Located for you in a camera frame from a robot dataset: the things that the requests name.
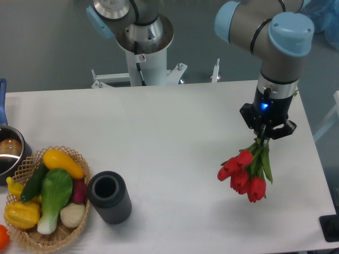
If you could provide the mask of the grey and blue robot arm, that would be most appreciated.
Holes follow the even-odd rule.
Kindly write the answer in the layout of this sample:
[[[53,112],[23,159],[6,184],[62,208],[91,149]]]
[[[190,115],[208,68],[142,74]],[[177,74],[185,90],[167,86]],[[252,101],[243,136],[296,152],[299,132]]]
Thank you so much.
[[[296,125],[288,110],[311,50],[314,25],[300,10],[306,1],[229,1],[218,11],[214,30],[262,61],[254,101],[240,113],[261,140],[291,135]],[[125,51],[132,86],[177,84],[186,70],[167,70],[167,48],[174,31],[157,1],[93,1],[86,15],[104,38]]]

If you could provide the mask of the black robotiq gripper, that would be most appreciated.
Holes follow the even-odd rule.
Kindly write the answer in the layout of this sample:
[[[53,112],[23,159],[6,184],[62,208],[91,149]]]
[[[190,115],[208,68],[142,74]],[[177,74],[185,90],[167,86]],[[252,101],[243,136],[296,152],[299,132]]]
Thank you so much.
[[[240,108],[240,114],[247,126],[258,138],[263,135],[268,139],[277,140],[292,135],[297,125],[289,120],[288,110],[292,96],[273,98],[272,89],[255,92],[253,103],[245,103]]]

